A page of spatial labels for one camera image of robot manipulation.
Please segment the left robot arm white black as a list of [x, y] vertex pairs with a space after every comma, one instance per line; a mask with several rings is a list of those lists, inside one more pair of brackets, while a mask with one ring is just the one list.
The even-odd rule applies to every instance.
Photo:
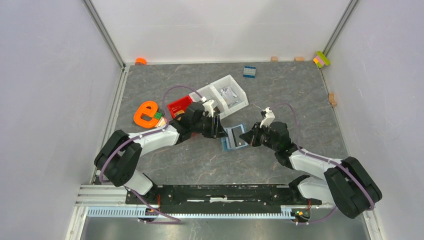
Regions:
[[145, 204], [157, 198], [154, 183], [145, 174], [137, 171], [142, 155], [164, 147], [178, 145], [201, 134], [205, 138], [219, 139], [228, 134], [221, 124], [221, 118], [214, 111], [213, 100], [204, 103], [192, 102], [184, 111], [165, 126], [138, 133], [116, 130], [108, 138], [96, 158], [94, 165], [100, 171], [101, 183], [124, 186], [138, 193]]

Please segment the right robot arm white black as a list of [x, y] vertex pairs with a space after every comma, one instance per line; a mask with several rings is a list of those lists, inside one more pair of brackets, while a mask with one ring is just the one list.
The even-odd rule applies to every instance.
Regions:
[[286, 123], [277, 121], [261, 126], [257, 122], [240, 138], [252, 147], [273, 150], [282, 166], [308, 174], [288, 191], [289, 199], [295, 204], [307, 199], [320, 200], [334, 204], [346, 217], [354, 219], [372, 210], [383, 198], [382, 191], [357, 158], [335, 159], [311, 153], [291, 140]]

